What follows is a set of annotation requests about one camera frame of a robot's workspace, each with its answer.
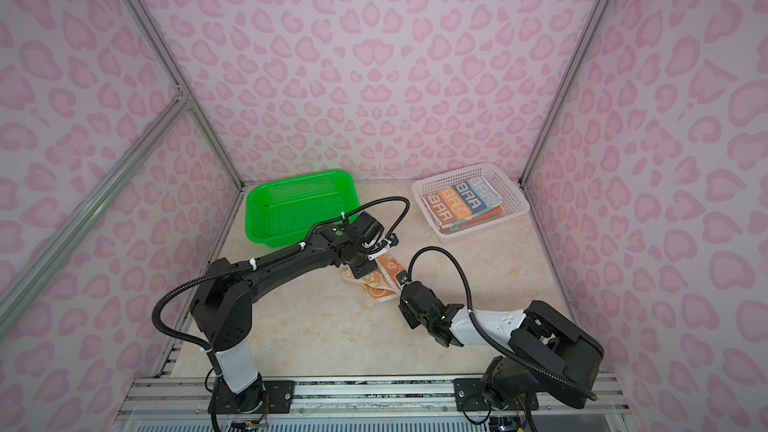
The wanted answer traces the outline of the green plastic basket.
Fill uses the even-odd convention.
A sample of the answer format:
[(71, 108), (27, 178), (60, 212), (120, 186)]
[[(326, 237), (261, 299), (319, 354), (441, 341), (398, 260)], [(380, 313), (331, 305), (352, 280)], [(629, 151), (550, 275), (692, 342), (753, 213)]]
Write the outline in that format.
[(246, 197), (245, 233), (270, 248), (301, 241), (309, 228), (360, 205), (352, 175), (329, 170), (259, 185)]

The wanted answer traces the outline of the aluminium diagonal frame bar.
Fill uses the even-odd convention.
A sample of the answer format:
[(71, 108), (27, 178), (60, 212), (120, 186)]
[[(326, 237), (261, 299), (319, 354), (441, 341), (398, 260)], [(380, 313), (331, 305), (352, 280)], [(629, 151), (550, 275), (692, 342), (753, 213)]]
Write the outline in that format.
[(82, 243), (96, 222), (133, 180), (146, 160), (161, 145), (176, 122), (187, 111), (188, 97), (176, 97), (55, 234), (22, 269), (20, 276), (1, 297), (1, 335), (7, 336), (26, 310), (52, 280), (62, 263)]

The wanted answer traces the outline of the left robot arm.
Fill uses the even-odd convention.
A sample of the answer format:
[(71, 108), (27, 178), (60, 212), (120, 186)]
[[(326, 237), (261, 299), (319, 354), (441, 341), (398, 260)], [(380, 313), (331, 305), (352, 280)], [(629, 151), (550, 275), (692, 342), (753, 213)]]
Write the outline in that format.
[(347, 266), (356, 277), (377, 269), (376, 259), (399, 244), (393, 232), (367, 212), (356, 219), (329, 220), (310, 227), (299, 242), (268, 255), (231, 263), (215, 261), (197, 287), (191, 316), (217, 378), (235, 395), (257, 393), (261, 374), (250, 353), (252, 307), (267, 294), (302, 275)]

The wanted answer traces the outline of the aluminium frame post left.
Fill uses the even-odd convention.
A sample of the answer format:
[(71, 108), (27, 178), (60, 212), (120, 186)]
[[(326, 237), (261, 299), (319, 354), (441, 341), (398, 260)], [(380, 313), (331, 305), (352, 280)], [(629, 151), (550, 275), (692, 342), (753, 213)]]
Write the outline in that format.
[(180, 63), (173, 54), (168, 41), (157, 25), (145, 1), (122, 1), (133, 17), (134, 22), (142, 33), (149, 48), (152, 50), (155, 58), (158, 60), (164, 72), (168, 75), (171, 83), (177, 89), (181, 98), (188, 103), (192, 118), (200, 129), (203, 138), (211, 148), (214, 157), (224, 168), (224, 171), (235, 187), (242, 191), (245, 187), (245, 181), (238, 172), (232, 158), (224, 147), (223, 142), (214, 130), (211, 120), (206, 115), (198, 97), (193, 92), (189, 81), (182, 71)]

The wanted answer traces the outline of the orange blue lettered towel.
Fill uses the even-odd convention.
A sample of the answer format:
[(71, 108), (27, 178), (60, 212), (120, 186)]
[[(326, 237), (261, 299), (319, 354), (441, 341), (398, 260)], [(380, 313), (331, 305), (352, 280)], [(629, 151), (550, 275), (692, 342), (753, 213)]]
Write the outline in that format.
[(483, 177), (473, 177), (422, 197), (440, 230), (499, 215), (502, 197)]

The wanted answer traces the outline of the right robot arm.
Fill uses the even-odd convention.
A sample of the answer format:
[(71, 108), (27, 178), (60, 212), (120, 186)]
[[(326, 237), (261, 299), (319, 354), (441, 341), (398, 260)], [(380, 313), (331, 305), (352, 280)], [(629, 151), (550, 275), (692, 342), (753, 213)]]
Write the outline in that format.
[(498, 352), (480, 379), (480, 396), (493, 409), (538, 393), (574, 409), (596, 398), (603, 347), (544, 301), (515, 311), (472, 311), (444, 304), (419, 281), (405, 281), (399, 309), (410, 328), (424, 327), (444, 347), (484, 345)]

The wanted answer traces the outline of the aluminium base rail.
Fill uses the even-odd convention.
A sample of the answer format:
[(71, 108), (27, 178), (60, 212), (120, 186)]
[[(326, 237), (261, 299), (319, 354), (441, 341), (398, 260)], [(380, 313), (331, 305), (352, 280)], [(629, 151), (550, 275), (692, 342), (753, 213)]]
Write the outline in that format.
[[(217, 418), (239, 431), (634, 431), (617, 380), (600, 374), (596, 400), (571, 408), (540, 392), (489, 404), (478, 375), (275, 377), (264, 403), (239, 409), (227, 389), (212, 397), (203, 378), (138, 379), (119, 408), (125, 431), (203, 431)], [(210, 405), (217, 411), (210, 414)]]

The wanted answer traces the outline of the peach patterned towel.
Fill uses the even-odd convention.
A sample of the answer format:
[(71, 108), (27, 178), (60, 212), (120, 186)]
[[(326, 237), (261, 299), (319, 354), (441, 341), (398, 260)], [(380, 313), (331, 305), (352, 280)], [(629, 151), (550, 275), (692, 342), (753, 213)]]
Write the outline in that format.
[(347, 282), (358, 284), (377, 302), (397, 299), (401, 294), (397, 276), (404, 272), (405, 268), (390, 254), (378, 257), (376, 263), (377, 268), (362, 278), (355, 278), (348, 266), (341, 269), (341, 277)]

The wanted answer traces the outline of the aluminium frame post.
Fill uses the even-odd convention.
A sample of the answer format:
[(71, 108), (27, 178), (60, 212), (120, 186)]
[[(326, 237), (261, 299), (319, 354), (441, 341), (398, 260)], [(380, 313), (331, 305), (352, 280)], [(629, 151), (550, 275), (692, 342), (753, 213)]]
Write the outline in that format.
[(224, 171), (235, 187), (242, 191), (245, 187), (245, 181), (238, 172), (232, 158), (224, 147), (223, 142), (214, 130), (211, 120), (206, 115), (198, 97), (193, 92), (189, 81), (182, 71), (180, 63), (173, 54), (168, 41), (157, 25), (145, 1), (122, 1), (133, 17), (134, 22), (142, 33), (149, 48), (152, 50), (155, 58), (158, 60), (164, 72), (168, 75), (171, 83), (177, 89), (181, 98), (188, 103), (192, 118), (200, 129), (203, 138), (211, 148), (214, 157), (224, 168)]
[(534, 141), (531, 155), (526, 162), (518, 181), (518, 185), (523, 191), (525, 191), (533, 182), (532, 176), (536, 166), (543, 156), (544, 146), (552, 134), (555, 122), (564, 108), (565, 100), (578, 78), (588, 52), (607, 19), (609, 10), (614, 1), (615, 0), (595, 0), (589, 14), (585, 18), (581, 31), (577, 36), (575, 46), (570, 54), (569, 61), (567, 62), (567, 67), (560, 79), (558, 88), (556, 89), (555, 95), (545, 115), (542, 127)]

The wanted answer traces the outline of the aluminium frame post right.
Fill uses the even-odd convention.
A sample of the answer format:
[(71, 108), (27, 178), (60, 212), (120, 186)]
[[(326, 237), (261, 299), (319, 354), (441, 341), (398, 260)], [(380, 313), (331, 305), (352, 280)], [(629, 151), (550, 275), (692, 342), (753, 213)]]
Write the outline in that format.
[(585, 18), (581, 31), (577, 36), (575, 46), (570, 54), (569, 61), (567, 62), (567, 67), (560, 79), (558, 88), (556, 89), (555, 95), (545, 115), (542, 127), (534, 141), (531, 155), (526, 162), (518, 181), (518, 185), (523, 191), (525, 191), (533, 182), (532, 176), (536, 166), (543, 156), (544, 146), (552, 134), (555, 122), (564, 108), (565, 100), (578, 78), (588, 52), (607, 19), (609, 10), (614, 1), (615, 0), (595, 0), (589, 14)]

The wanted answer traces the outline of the white plastic basket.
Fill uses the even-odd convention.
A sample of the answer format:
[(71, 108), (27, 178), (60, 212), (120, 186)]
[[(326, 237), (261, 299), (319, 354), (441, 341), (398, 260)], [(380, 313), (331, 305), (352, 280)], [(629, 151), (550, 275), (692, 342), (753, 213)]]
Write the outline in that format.
[[(500, 204), (476, 218), (468, 219), (460, 224), (442, 227), (438, 218), (432, 213), (433, 208), (427, 201), (428, 195), (435, 195), (449, 186), (482, 178), (500, 196)], [(512, 182), (496, 165), (491, 163), (463, 167), (454, 171), (441, 173), (426, 179), (417, 180), (412, 185), (412, 192), (419, 200), (418, 206), (425, 216), (427, 223), (436, 233), (441, 242), (447, 242), (470, 232), (488, 229), (492, 226), (509, 222), (526, 215), (530, 205), (524, 198), (519, 187)]]

